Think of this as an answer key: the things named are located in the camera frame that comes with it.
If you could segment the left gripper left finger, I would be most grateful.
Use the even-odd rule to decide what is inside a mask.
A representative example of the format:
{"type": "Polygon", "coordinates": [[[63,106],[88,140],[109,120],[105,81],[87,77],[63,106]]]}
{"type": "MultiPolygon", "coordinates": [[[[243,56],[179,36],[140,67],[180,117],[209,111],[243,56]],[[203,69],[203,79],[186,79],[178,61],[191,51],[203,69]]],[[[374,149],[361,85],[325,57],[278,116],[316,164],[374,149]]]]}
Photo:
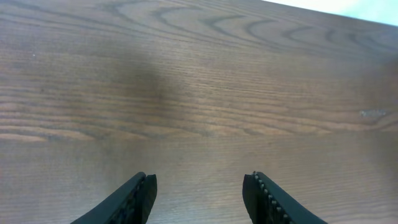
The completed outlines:
{"type": "Polygon", "coordinates": [[[72,224],[146,224],[156,196],[156,175],[138,172],[72,224]]]}

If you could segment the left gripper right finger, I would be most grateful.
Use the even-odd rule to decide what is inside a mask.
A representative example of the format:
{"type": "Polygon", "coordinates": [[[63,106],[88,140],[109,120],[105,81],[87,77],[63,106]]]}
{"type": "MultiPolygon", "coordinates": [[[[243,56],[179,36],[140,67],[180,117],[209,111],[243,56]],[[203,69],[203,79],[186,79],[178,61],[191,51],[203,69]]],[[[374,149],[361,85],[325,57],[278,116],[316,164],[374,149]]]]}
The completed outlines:
{"type": "Polygon", "coordinates": [[[243,201],[253,224],[327,224],[262,172],[244,176],[243,201]]]}

